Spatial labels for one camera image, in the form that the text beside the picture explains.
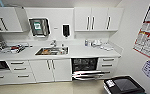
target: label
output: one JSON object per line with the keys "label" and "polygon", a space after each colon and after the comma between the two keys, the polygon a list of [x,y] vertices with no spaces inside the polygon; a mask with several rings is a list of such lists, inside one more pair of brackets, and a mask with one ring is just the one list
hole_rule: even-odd
{"label": "label", "polygon": [[115,85],[112,80],[108,80],[106,81],[106,83],[108,84],[109,87],[113,87]]}
{"label": "label", "polygon": [[34,22],[35,30],[41,30],[41,25],[39,22]]}

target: paper towel dispenser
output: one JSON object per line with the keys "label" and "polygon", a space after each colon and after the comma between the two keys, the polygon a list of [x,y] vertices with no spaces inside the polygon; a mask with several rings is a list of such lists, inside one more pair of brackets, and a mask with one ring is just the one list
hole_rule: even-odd
{"label": "paper towel dispenser", "polygon": [[36,18],[29,19],[33,36],[47,36],[50,34],[48,19]]}

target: bottle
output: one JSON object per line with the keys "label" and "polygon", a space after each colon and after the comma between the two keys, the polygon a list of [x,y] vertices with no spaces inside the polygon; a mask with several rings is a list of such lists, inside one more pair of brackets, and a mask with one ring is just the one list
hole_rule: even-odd
{"label": "bottle", "polygon": [[85,46],[88,46],[88,40],[85,40]]}

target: faucet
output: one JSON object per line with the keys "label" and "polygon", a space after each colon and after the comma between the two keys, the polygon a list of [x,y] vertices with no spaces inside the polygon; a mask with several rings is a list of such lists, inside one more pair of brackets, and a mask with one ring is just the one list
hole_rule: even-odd
{"label": "faucet", "polygon": [[53,47],[56,47],[56,40],[53,40],[50,45],[53,45]]}

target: dishwasher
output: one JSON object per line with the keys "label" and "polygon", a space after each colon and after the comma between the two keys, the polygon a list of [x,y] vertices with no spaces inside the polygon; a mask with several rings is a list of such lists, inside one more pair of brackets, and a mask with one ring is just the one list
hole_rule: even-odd
{"label": "dishwasher", "polygon": [[97,70],[98,57],[72,58],[73,80],[97,80],[105,73]]}

